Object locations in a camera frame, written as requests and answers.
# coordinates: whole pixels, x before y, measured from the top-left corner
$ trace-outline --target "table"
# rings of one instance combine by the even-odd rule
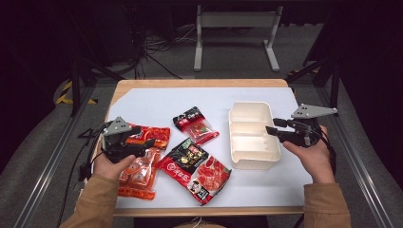
[[[182,111],[185,111],[181,110],[183,103],[179,99],[168,101],[170,96],[176,96],[176,93],[190,90],[211,92],[209,96],[204,96],[204,98],[206,103],[211,104],[212,107],[204,105],[206,103],[196,99],[197,97],[193,97],[195,100],[189,99],[188,105],[198,105],[206,119],[220,131],[221,134],[216,139],[203,144],[201,147],[224,165],[232,168],[233,173],[230,181],[209,203],[200,206],[186,189],[160,171],[157,173],[154,185],[156,190],[154,200],[118,198],[114,215],[116,217],[205,217],[303,213],[302,185],[310,183],[312,180],[303,169],[298,158],[286,151],[281,145],[281,159],[273,168],[264,171],[235,169],[230,162],[229,141],[227,141],[228,123],[223,121],[227,118],[227,111],[232,106],[232,103],[226,101],[238,100],[239,98],[259,99],[261,97],[268,98],[267,101],[271,105],[274,116],[290,118],[291,113],[297,109],[297,102],[291,88],[287,86],[284,80],[123,80],[116,87],[106,120],[113,120],[116,116],[122,116],[129,123],[156,124],[154,126],[165,124],[171,127],[171,139],[165,151],[167,153],[173,146],[186,138],[182,132],[174,128],[172,121],[170,121],[173,117],[171,116],[172,113],[181,114]],[[158,101],[155,104],[150,104],[153,100],[159,99],[157,96],[149,96],[150,93],[158,95],[161,91],[165,94],[162,98],[165,104]],[[271,92],[272,95],[275,93],[282,95],[280,97],[270,96],[269,93]],[[152,111],[163,105],[171,108],[163,108],[161,113]]]

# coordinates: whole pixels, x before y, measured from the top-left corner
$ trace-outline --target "orange package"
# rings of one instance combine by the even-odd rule
[[[119,177],[120,197],[131,197],[143,200],[153,200],[153,190],[156,163],[161,157],[160,149],[151,147],[146,150],[144,157],[137,158]]]
[[[141,125],[141,132],[136,135],[131,135],[127,138],[126,143],[145,144],[148,140],[155,139],[154,147],[165,150],[168,146],[171,129],[169,127],[153,127]]]

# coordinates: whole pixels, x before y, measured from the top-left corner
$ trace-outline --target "red snack package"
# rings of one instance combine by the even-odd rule
[[[168,146],[171,129],[169,127],[153,127],[140,125],[142,131],[139,134],[131,135],[127,138],[126,143],[145,144],[148,140],[156,139],[154,147],[165,150]]]
[[[190,138],[172,149],[156,166],[185,187],[201,205],[217,195],[231,175],[231,170]]]
[[[146,150],[144,157],[137,158],[119,177],[120,197],[131,197],[153,200],[155,191],[152,189],[156,175],[156,163],[160,160],[161,151],[156,147]]]
[[[211,127],[211,124],[196,106],[174,117],[173,122],[181,132],[186,132],[197,145],[201,145],[220,135],[218,131]]]

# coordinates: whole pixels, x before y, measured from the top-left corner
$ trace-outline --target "wooden table edge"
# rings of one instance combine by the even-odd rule
[[[132,88],[165,87],[288,87],[283,79],[178,79],[178,80],[121,80],[113,94],[114,105]]]
[[[215,216],[270,216],[303,214],[302,206],[273,207],[215,207],[215,208],[117,208],[114,217],[215,217]]]

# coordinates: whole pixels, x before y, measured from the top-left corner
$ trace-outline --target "metal stand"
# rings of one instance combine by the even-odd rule
[[[72,60],[71,64],[71,82],[72,82],[72,89],[73,89],[73,110],[71,112],[71,116],[74,116],[77,110],[81,106],[80,98],[80,78],[83,79],[83,82],[86,86],[95,86],[96,79],[93,76],[89,76],[90,69],[96,68],[100,72],[104,73],[108,77],[115,79],[116,81],[121,81],[124,78],[109,69],[99,66],[87,59],[80,57],[79,55],[75,56],[75,59]]]
[[[323,87],[326,82],[332,76],[331,85],[331,95],[330,95],[330,107],[337,107],[337,96],[338,96],[338,84],[339,84],[339,71],[340,67],[337,63],[337,59],[324,59],[303,68],[302,70],[294,73],[293,75],[287,76],[285,81],[290,84],[294,80],[306,75],[310,71],[320,67],[317,72],[317,76],[313,80],[314,86]]]
[[[243,27],[243,28],[271,28],[270,37],[264,40],[266,49],[273,71],[279,71],[276,55],[273,51],[273,42],[276,37],[279,19],[281,17],[282,7],[277,11],[259,11],[259,12],[227,12],[227,11],[206,11],[202,12],[202,7],[198,6],[197,15],[197,44],[195,53],[195,71],[202,70],[202,28],[223,28],[223,27]]]

